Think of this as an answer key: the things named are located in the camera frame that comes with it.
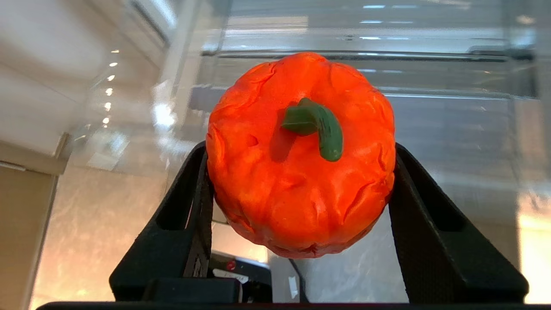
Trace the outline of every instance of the white label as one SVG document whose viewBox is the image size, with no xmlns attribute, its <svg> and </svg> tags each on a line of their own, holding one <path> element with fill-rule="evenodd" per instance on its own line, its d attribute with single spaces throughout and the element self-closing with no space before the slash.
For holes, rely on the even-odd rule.
<svg viewBox="0 0 551 310">
<path fill-rule="evenodd" d="M 299 294 L 299 290 L 296 287 L 296 278 L 289 277 L 289 291 L 291 292 L 291 298 L 295 299 L 296 295 Z"/>
<path fill-rule="evenodd" d="M 213 269 L 212 273 L 217 277 L 232 277 L 234 279 L 238 279 L 239 282 L 241 282 L 242 284 L 245 284 L 249 281 L 248 276 L 238 275 L 233 272 L 225 271 L 222 269 Z"/>
</svg>

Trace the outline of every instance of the red button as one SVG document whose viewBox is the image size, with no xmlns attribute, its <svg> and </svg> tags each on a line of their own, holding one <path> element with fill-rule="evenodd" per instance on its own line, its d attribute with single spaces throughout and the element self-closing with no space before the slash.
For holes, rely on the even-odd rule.
<svg viewBox="0 0 551 310">
<path fill-rule="evenodd" d="M 236 266 L 237 266 L 237 264 L 235 263 L 235 261 L 231 260 L 226 264 L 226 269 L 227 270 L 234 270 Z"/>
</svg>

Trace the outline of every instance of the green stem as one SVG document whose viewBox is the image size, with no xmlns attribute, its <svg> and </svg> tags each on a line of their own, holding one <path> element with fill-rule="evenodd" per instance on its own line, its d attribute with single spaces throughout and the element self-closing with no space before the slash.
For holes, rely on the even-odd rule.
<svg viewBox="0 0 551 310">
<path fill-rule="evenodd" d="M 320 139 L 320 155 L 330 162 L 338 161 L 343 153 L 343 132 L 333 113 L 321 104 L 302 98 L 299 105 L 285 111 L 283 128 L 301 136 L 317 132 Z"/>
</svg>

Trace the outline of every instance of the pumpkin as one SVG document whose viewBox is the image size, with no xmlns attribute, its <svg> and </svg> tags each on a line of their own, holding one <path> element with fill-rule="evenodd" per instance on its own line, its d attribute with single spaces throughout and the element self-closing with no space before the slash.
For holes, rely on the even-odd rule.
<svg viewBox="0 0 551 310">
<path fill-rule="evenodd" d="M 262 63 L 210 115 L 215 199 L 233 229 L 287 258 L 338 253 L 391 195 L 388 100 L 355 68 L 313 52 Z"/>
</svg>

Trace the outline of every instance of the clay pumpkin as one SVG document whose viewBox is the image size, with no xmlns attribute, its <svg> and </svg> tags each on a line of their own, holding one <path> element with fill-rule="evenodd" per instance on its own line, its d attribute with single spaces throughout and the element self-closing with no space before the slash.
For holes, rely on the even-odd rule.
<svg viewBox="0 0 551 310">
<path fill-rule="evenodd" d="M 353 67 L 304 52 L 262 63 L 210 115 L 208 172 L 228 222 L 288 258 L 371 230 L 394 183 L 388 100 Z"/>
</svg>

